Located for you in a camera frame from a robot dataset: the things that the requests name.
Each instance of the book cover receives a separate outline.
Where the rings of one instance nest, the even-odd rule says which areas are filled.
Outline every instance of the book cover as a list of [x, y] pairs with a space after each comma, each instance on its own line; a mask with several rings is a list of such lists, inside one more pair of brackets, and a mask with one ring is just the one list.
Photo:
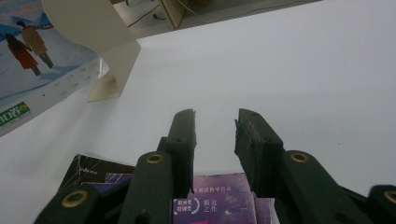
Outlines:
[[134, 173], [131, 165], [105, 161], [77, 154], [67, 170], [58, 191], [79, 184], [90, 184], [101, 192], [111, 189], [122, 181], [130, 179]]
[[245, 174], [196, 175], [193, 189], [174, 200], [174, 224], [271, 223], [269, 201], [256, 202]]

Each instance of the white table surface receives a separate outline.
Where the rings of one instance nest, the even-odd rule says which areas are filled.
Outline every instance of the white table surface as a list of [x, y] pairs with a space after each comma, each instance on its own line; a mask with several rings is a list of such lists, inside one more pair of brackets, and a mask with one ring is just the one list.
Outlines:
[[0, 223], [32, 223], [76, 153], [136, 164], [186, 108], [196, 174], [242, 172], [233, 120], [247, 108], [338, 184], [396, 185], [395, 11], [327, 0], [140, 39], [120, 98], [87, 104], [88, 86], [0, 138]]

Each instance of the picture of people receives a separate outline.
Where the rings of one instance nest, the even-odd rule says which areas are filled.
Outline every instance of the picture of people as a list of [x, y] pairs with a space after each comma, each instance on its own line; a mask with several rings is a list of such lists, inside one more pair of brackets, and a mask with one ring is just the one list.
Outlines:
[[6, 40], [8, 42], [9, 50], [11, 50], [15, 58], [18, 61], [20, 61], [23, 69], [31, 68], [33, 72], [35, 72], [36, 76], [40, 75], [41, 72], [37, 68], [38, 63], [35, 61], [32, 55], [30, 55], [30, 53], [27, 51], [27, 50], [32, 51], [32, 49], [27, 47], [21, 41], [17, 40], [17, 38], [15, 38], [15, 36], [11, 34], [6, 34]]
[[98, 58], [59, 34], [41, 0], [0, 1], [0, 109]]
[[35, 30], [35, 27], [33, 25], [26, 26], [23, 21], [17, 21], [17, 25], [22, 27], [22, 37], [26, 45], [32, 48], [35, 55], [38, 55], [49, 68], [52, 68], [53, 63], [47, 54], [45, 43], [40, 34]]

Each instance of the green label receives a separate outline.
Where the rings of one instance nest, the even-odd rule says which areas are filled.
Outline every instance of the green label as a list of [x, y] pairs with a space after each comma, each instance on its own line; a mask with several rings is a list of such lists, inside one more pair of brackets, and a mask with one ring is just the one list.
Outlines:
[[21, 102], [17, 105], [12, 106], [10, 109], [1, 112], [0, 127], [4, 126], [7, 123], [10, 123], [14, 119], [20, 118], [22, 115], [26, 114], [29, 111], [30, 108], [24, 102]]

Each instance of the person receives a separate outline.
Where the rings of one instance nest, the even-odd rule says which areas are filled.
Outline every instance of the person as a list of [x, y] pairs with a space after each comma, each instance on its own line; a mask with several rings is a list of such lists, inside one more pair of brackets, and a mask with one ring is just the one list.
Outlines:
[[6, 34], [6, 41], [8, 42], [9, 50], [20, 62], [23, 69], [32, 69], [36, 76], [41, 74], [40, 70], [37, 67], [38, 62], [27, 51], [32, 51], [31, 48], [23, 44], [23, 42], [21, 42], [20, 40], [15, 38], [14, 35], [11, 34]]
[[53, 63], [50, 56], [47, 54], [48, 50], [45, 46], [44, 40], [35, 30], [35, 27], [32, 25], [26, 25], [23, 21], [17, 21], [17, 25], [22, 27], [22, 38], [26, 45], [32, 48], [35, 55], [40, 57], [40, 59], [46, 63], [49, 68], [52, 68]]

